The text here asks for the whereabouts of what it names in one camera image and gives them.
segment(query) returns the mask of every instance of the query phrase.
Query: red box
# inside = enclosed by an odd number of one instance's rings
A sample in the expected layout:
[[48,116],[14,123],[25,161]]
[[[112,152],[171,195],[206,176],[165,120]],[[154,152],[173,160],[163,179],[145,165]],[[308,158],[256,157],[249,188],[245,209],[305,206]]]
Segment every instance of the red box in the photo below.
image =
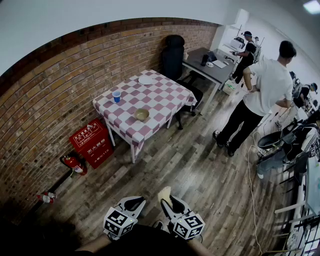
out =
[[72,135],[69,140],[75,150],[96,169],[114,152],[108,135],[107,128],[96,118]]

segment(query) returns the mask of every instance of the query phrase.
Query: red fire extinguisher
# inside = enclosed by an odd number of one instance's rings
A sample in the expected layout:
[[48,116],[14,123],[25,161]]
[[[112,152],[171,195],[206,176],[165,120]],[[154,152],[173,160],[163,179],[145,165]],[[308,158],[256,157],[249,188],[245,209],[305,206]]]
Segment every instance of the red fire extinguisher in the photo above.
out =
[[68,154],[66,156],[61,156],[60,161],[80,175],[86,175],[88,172],[87,167],[80,163],[74,156],[69,156]]

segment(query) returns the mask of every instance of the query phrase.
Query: brick wall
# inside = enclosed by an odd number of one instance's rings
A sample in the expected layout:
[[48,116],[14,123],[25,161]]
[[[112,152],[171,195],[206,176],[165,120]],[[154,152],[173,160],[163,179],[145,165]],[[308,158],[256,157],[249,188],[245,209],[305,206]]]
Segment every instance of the brick wall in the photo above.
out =
[[209,48],[217,25],[181,18],[137,18],[57,38],[0,77],[0,215],[18,224],[68,169],[59,157],[71,136],[98,116],[92,99],[145,70],[161,68],[167,35],[185,50]]

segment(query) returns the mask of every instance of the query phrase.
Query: pink and white tablecloth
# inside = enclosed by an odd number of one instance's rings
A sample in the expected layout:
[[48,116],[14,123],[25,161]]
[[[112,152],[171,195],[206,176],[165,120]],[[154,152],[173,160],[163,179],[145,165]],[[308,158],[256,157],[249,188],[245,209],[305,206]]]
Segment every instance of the pink and white tablecloth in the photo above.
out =
[[[153,84],[140,84],[138,79],[141,76],[151,77]],[[112,96],[114,91],[121,92],[118,103]],[[105,91],[92,103],[106,124],[134,145],[134,154],[138,155],[146,139],[155,134],[182,106],[195,105],[197,100],[190,90],[151,69]],[[149,117],[143,122],[134,116],[139,108],[149,111]]]

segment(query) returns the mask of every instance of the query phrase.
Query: wooden floor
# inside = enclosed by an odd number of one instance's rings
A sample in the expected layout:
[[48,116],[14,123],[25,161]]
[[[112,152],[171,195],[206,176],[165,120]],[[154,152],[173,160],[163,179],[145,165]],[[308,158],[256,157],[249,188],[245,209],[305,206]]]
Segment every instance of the wooden floor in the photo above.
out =
[[[208,81],[197,81],[197,87],[206,92],[204,102],[213,88],[210,85]],[[157,194],[171,186],[171,194],[189,203],[205,221],[203,244],[215,256],[259,255],[247,162],[253,137],[248,137],[234,157],[228,157],[225,148],[218,148],[212,139],[213,131],[224,127],[245,93],[240,86],[231,96],[220,91],[205,115],[182,116],[183,130],[177,130],[174,121],[169,129],[162,127],[144,144],[135,164],[131,163],[129,145],[116,137],[113,156],[96,170],[90,167],[86,176],[68,178],[57,189],[56,202],[38,209],[35,222],[40,226],[49,222],[74,225],[70,237],[76,236],[84,244],[102,233],[109,207],[123,197],[143,196],[147,204],[139,223],[168,223]],[[271,131],[271,124],[265,126],[266,132]],[[263,135],[263,125],[258,131]],[[253,164],[258,159],[256,152],[251,148],[249,166],[257,237],[265,252],[276,242],[272,235],[285,218],[284,214],[275,215],[274,210],[286,206],[288,199],[278,185],[282,178],[277,173],[272,172],[264,180],[257,177]]]

